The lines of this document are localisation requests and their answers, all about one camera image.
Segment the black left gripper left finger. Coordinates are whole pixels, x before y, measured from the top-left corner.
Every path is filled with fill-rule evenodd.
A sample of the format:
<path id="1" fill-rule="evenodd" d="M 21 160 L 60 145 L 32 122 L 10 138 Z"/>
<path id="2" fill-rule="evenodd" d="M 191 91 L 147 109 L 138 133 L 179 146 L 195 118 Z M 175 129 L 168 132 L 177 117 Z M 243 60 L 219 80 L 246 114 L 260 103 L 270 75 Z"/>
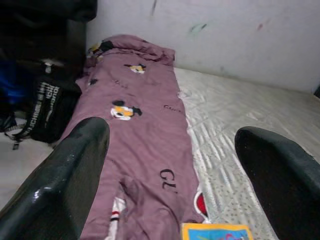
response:
<path id="1" fill-rule="evenodd" d="M 104 119 L 79 122 L 1 210 L 1 239 L 78 240 L 97 193 L 109 140 Z"/>

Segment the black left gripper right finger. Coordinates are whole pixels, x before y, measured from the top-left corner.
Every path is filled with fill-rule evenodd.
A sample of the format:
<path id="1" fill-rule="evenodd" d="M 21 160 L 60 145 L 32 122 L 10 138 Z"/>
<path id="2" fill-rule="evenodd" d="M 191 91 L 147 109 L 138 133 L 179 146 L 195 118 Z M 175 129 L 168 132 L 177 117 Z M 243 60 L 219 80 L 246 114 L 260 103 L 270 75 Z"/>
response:
<path id="1" fill-rule="evenodd" d="M 300 145 L 253 126 L 234 138 L 237 157 L 280 240 L 320 238 L 320 165 Z"/>

